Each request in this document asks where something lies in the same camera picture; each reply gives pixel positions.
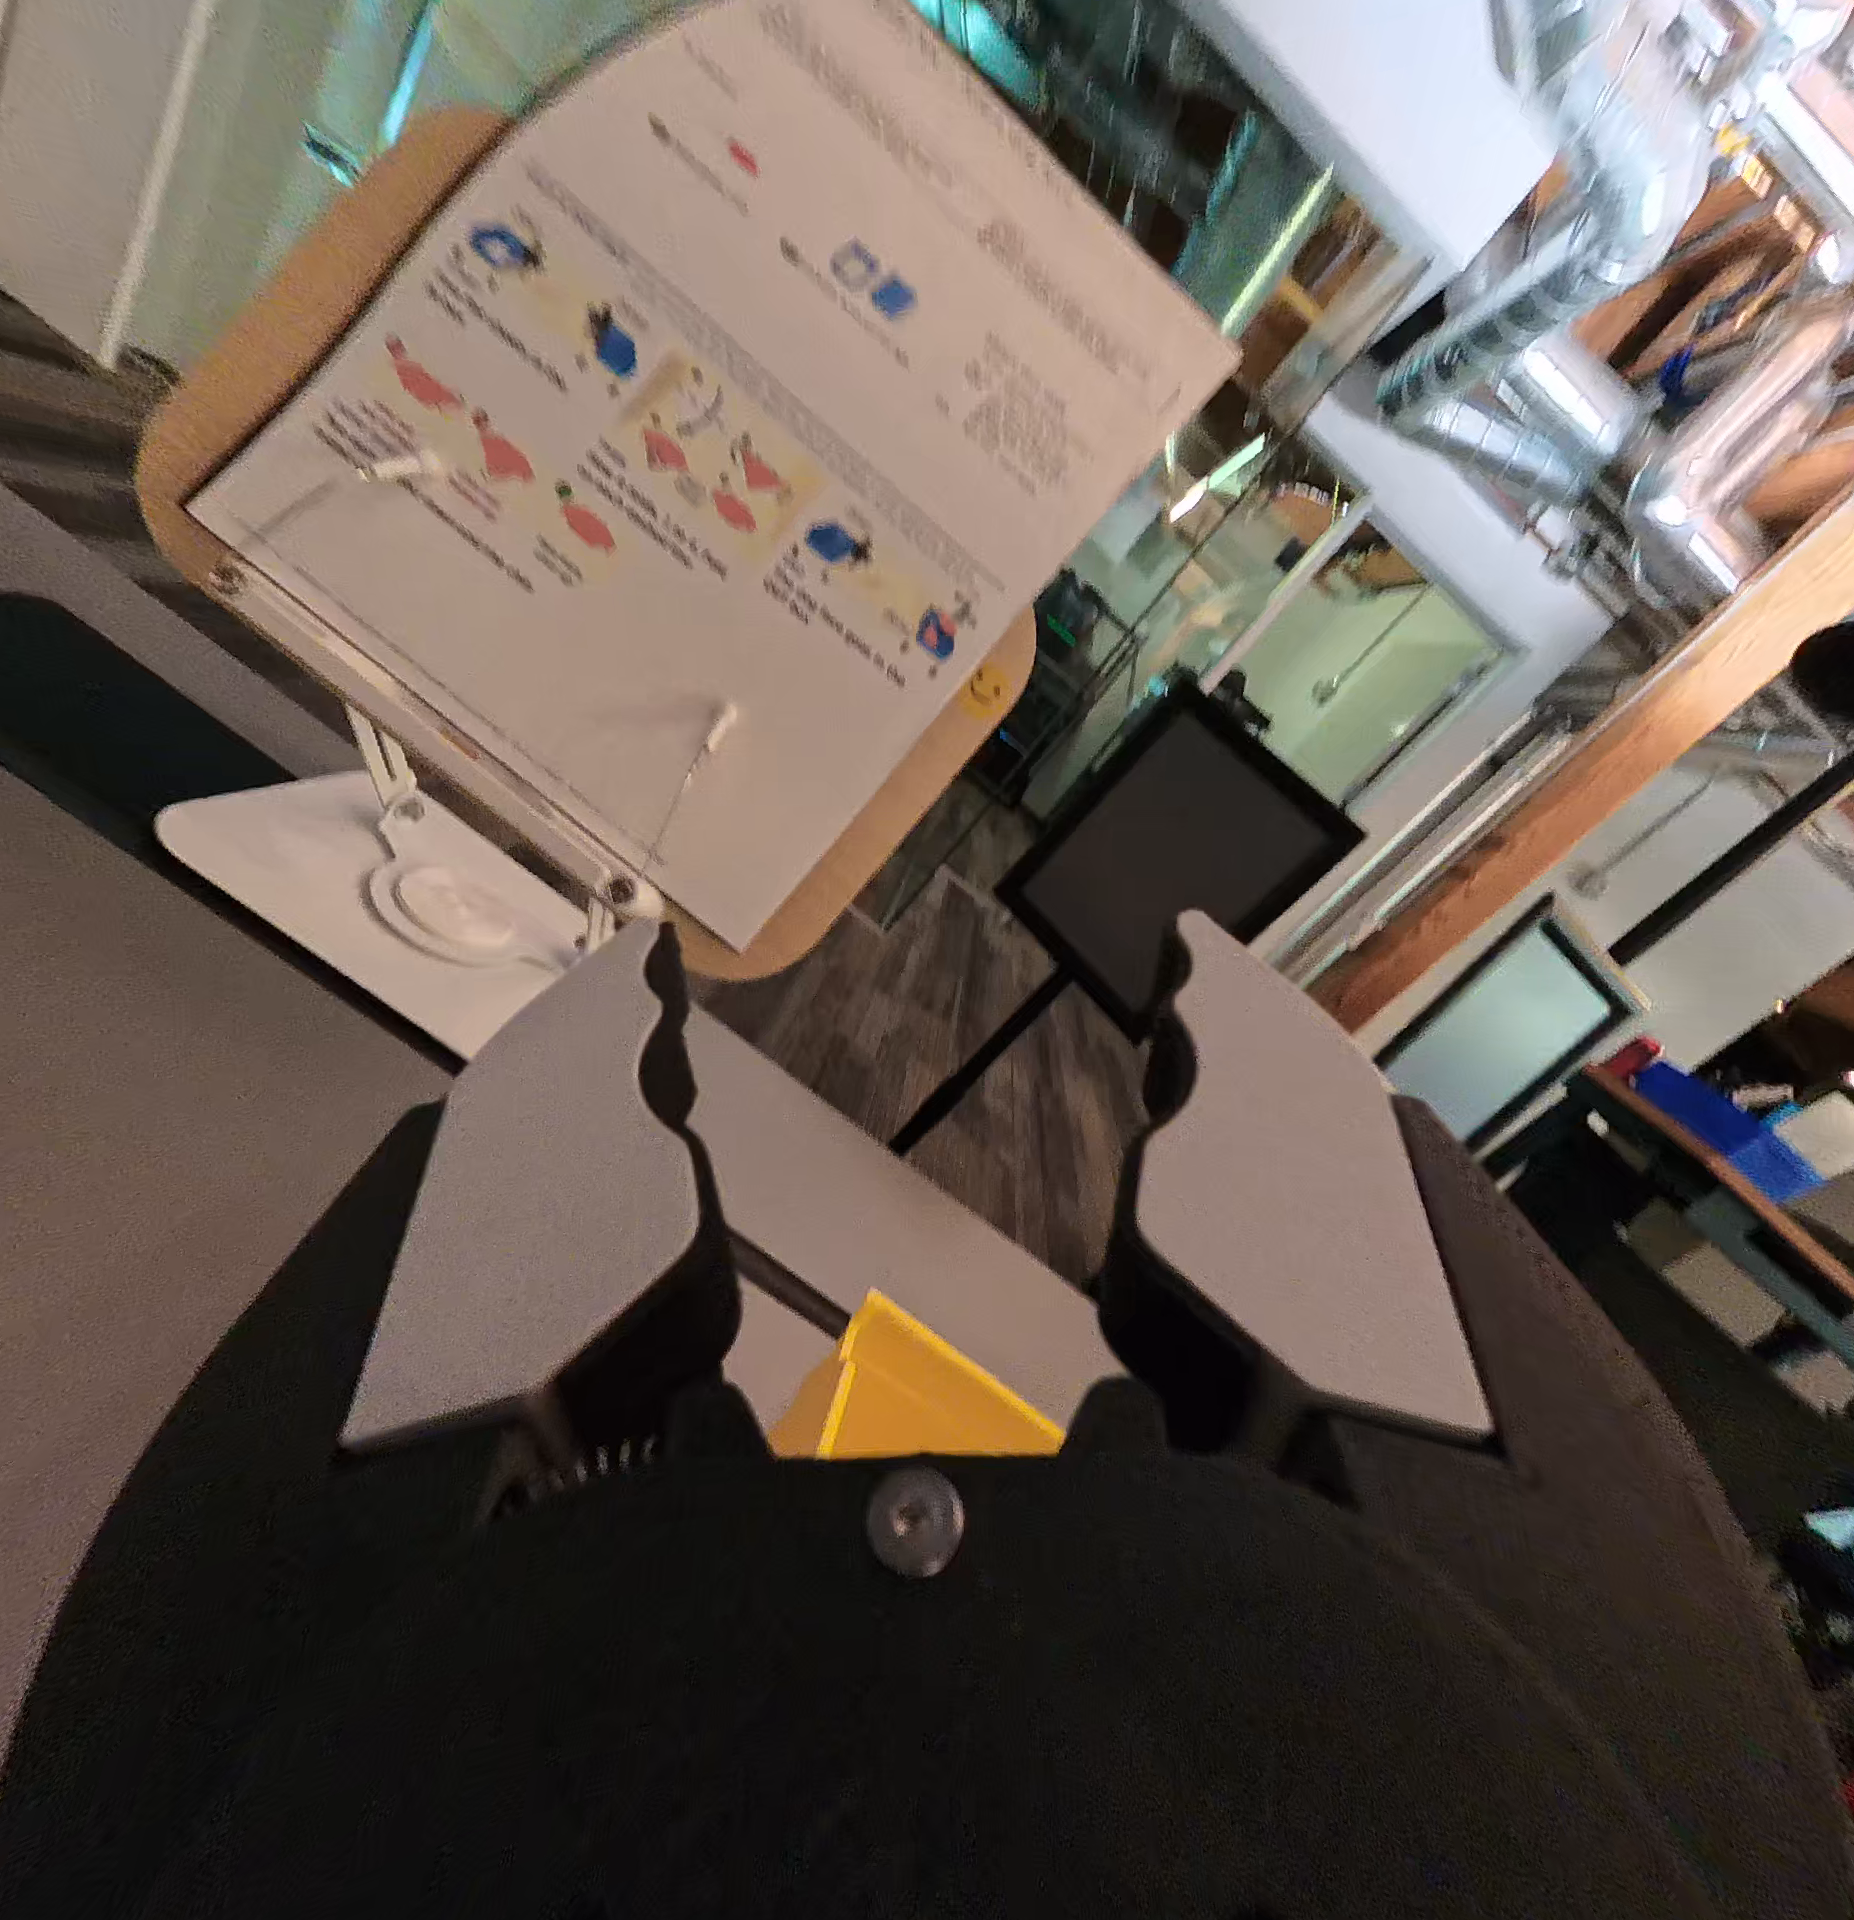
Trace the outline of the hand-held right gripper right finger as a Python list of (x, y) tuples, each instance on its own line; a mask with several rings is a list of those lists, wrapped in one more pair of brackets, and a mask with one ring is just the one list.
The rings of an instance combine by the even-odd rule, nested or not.
[(1191, 1458), (1353, 1500), (1357, 1438), (1499, 1470), (1503, 1433), (1389, 1082), (1213, 915), (1164, 935), (1094, 1302)]

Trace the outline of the wood-edged workbench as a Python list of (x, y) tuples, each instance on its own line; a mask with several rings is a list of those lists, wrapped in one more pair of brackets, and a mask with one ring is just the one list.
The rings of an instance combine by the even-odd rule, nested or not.
[(1566, 1080), (1571, 1099), (1600, 1115), (1609, 1135), (1652, 1166), (1652, 1177), (1687, 1224), (1795, 1322), (1835, 1352), (1854, 1352), (1854, 1267), (1807, 1224), (1768, 1197), (1735, 1161), (1674, 1115), (1644, 1099), (1624, 1077), (1585, 1068)]

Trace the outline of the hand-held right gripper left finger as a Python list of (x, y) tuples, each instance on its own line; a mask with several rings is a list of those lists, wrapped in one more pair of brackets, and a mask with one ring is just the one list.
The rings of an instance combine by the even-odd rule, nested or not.
[(624, 1470), (723, 1382), (745, 1299), (690, 1010), (675, 928), (624, 928), (460, 1070), (343, 1452), (514, 1428), (557, 1467)]

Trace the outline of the silver metal duct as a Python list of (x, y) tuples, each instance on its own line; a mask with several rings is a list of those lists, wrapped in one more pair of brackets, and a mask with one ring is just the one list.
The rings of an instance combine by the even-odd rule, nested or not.
[(1651, 278), (1767, 81), (1831, 48), (1852, 3), (1492, 3), (1494, 50), (1550, 123), (1564, 181), (1447, 287), (1389, 365), (1378, 419), (1491, 484), (1559, 505), (1634, 440), (1644, 402), (1574, 325)]

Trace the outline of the dark-framed light panel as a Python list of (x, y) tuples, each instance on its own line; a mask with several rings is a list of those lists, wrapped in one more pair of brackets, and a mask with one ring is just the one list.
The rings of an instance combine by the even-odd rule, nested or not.
[(1378, 1047), (1375, 1068), (1481, 1150), (1648, 1008), (1610, 950), (1544, 893)]

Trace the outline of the yellow plastic bin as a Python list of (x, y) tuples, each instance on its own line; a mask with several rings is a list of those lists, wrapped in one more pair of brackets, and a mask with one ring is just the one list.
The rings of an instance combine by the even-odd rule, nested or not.
[(771, 1428), (782, 1460), (1055, 1458), (1066, 1428), (879, 1289)]

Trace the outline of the black monitor on stand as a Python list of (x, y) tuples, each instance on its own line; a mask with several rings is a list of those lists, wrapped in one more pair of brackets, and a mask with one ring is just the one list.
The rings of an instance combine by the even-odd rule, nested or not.
[(1273, 752), (1256, 713), (1176, 676), (1010, 866), (995, 897), (1053, 968), (900, 1124), (894, 1154), (936, 1131), (1068, 992), (1145, 1041), (1185, 911), (1248, 943), (1366, 841), (1344, 806)]

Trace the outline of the wooden beam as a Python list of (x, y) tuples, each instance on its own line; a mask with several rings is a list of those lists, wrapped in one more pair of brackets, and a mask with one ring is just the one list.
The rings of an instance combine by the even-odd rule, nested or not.
[(1714, 607), (1468, 851), (1330, 963), (1309, 998), (1340, 1027), (1362, 1029), (1852, 611), (1854, 490)]

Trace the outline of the blue plastic bin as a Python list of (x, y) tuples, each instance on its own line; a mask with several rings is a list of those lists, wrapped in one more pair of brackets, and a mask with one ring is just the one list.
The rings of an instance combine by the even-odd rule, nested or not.
[(1631, 1075), (1631, 1090), (1776, 1204), (1798, 1202), (1826, 1185), (1826, 1176), (1774, 1126), (1684, 1068), (1652, 1060)]

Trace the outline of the white printed instruction sheet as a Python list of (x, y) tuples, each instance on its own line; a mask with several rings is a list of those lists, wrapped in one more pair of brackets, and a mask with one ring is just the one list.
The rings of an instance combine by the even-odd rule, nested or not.
[(509, 130), (186, 513), (745, 950), (1235, 364), (913, 5), (700, 3)]

